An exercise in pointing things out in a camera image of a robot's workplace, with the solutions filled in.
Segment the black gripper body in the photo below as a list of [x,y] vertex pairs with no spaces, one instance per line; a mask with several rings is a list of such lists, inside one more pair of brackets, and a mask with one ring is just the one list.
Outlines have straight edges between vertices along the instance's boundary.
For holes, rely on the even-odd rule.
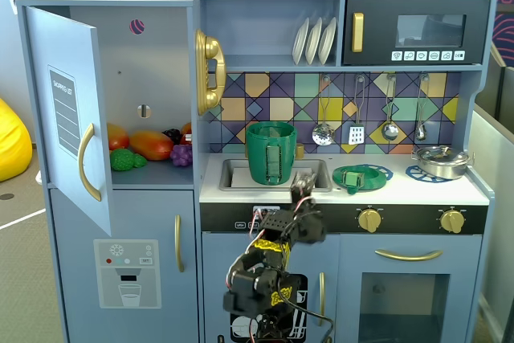
[[296,218],[302,213],[310,212],[316,206],[316,202],[312,196],[312,189],[308,187],[292,186],[290,189],[292,203],[290,210],[292,218]]

